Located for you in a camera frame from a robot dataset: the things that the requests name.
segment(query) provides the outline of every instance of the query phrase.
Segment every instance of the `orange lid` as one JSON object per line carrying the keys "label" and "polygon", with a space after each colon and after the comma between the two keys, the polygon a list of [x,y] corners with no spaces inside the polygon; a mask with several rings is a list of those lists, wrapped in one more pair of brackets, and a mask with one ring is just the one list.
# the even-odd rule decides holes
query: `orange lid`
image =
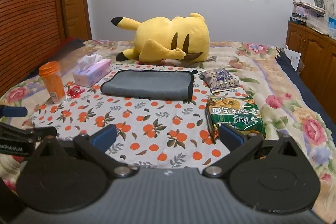
{"label": "orange lid", "polygon": [[44,65],[42,65],[39,69],[39,75],[41,77],[53,74],[54,72],[58,71],[60,69],[60,65],[57,61],[51,61]]}

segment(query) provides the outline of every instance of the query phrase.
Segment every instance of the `white tissue paper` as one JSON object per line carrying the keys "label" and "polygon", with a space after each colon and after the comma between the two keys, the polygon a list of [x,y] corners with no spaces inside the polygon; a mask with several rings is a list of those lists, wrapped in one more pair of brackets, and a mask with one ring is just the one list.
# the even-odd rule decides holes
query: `white tissue paper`
{"label": "white tissue paper", "polygon": [[86,56],[83,56],[81,59],[78,59],[77,63],[78,63],[80,70],[86,70],[89,67],[91,67],[93,64],[101,61],[102,58],[103,57],[99,54],[86,55]]}

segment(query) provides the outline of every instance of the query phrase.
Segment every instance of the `pink tissue box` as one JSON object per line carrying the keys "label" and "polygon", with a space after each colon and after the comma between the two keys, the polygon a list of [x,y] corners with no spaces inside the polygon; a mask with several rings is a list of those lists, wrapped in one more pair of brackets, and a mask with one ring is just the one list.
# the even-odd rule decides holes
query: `pink tissue box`
{"label": "pink tissue box", "polygon": [[75,79],[76,85],[92,87],[100,79],[110,72],[110,59],[103,59],[86,70],[75,70],[73,72],[73,78]]}

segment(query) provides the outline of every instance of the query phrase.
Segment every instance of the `orange cup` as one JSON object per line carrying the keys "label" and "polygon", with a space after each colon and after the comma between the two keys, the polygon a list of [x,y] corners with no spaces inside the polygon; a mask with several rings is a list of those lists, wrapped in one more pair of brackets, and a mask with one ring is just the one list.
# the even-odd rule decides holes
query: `orange cup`
{"label": "orange cup", "polygon": [[60,65],[56,61],[51,61],[39,69],[39,75],[47,88],[54,104],[59,104],[65,100]]}

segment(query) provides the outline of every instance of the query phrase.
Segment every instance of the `pikachu plush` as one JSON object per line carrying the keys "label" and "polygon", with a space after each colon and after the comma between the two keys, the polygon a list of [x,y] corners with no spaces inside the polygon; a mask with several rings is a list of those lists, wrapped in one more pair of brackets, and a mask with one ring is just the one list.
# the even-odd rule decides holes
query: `pikachu plush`
{"label": "pikachu plush", "polygon": [[119,53],[117,61],[139,58],[142,62],[158,62],[162,59],[178,59],[201,62],[209,54],[209,30],[200,14],[189,17],[155,17],[138,22],[126,17],[115,17],[112,24],[126,30],[134,30],[134,48]]}

